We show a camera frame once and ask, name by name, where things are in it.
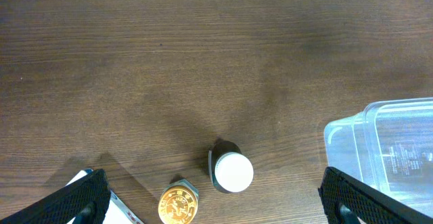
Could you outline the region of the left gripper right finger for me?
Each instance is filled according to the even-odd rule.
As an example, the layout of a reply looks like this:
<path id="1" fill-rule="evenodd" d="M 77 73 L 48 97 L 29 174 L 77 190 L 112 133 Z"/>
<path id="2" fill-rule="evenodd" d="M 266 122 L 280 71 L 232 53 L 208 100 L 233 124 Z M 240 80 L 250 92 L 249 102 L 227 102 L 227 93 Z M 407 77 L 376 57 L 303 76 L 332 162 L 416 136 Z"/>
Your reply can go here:
<path id="1" fill-rule="evenodd" d="M 432 222 L 431 217 L 394 200 L 332 166 L 325 168 L 318 192 L 329 223 L 420 224 Z"/>

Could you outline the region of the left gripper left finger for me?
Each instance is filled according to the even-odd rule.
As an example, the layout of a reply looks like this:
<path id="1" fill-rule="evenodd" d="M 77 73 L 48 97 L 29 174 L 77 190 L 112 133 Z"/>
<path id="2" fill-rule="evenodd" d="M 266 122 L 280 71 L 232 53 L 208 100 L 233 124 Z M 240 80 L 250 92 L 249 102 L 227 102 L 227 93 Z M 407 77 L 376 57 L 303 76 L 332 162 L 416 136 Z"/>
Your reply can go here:
<path id="1" fill-rule="evenodd" d="M 1 220 L 11 224 L 102 224 L 110 203 L 103 169 L 97 169 L 49 196 Z"/>

